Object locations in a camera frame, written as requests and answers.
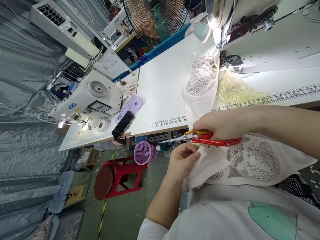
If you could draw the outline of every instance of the green floor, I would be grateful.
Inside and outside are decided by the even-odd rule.
[[[133,152],[127,153],[124,149],[116,149],[114,159],[132,156]],[[152,198],[156,194],[163,177],[166,174],[168,162],[168,153],[160,153],[159,157],[149,163],[149,168],[144,172],[143,188],[141,191],[125,194],[115,198],[108,199],[106,210],[103,217],[100,240],[127,240],[137,239],[140,225],[145,217],[147,208]],[[87,198],[79,204],[78,207],[85,211],[78,240],[98,240],[99,226],[104,201],[97,201],[94,198],[93,186],[94,180],[99,169],[105,161],[111,160],[112,150],[107,150],[100,154],[99,159],[94,166],[92,179]],[[310,167],[301,170],[302,177],[311,185],[314,193],[319,197],[320,189],[320,163],[313,166],[313,172]],[[186,193],[182,193],[180,202],[180,212],[186,208]]]

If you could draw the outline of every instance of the purple plastic cup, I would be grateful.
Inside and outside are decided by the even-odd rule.
[[[146,141],[139,142],[133,152],[134,161],[138,165],[144,165],[149,161],[155,160],[158,155],[159,152],[156,147]]]

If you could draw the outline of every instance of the smartphone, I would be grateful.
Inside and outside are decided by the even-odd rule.
[[[124,134],[124,132],[130,126],[134,118],[135,116],[130,111],[127,111],[127,113],[123,116],[118,125],[112,131],[112,136],[116,141]]]

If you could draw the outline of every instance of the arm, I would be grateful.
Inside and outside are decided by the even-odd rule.
[[[320,159],[320,112],[284,106],[253,106],[211,112],[194,123],[214,139],[227,140],[255,131]]]
[[[178,215],[183,179],[200,157],[198,148],[185,143],[172,151],[167,175],[147,210],[146,218],[170,229]]]

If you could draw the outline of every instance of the scissors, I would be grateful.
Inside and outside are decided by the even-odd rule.
[[[186,132],[185,135],[169,139],[166,141],[162,141],[159,143],[166,143],[166,142],[176,142],[176,141],[189,141],[192,139],[193,143],[201,143],[206,145],[212,145],[212,146],[219,146],[219,147],[228,147],[228,146],[234,146],[242,141],[241,138],[232,139],[232,140],[211,140],[213,133],[208,130],[201,130],[201,131],[194,131],[193,129]]]

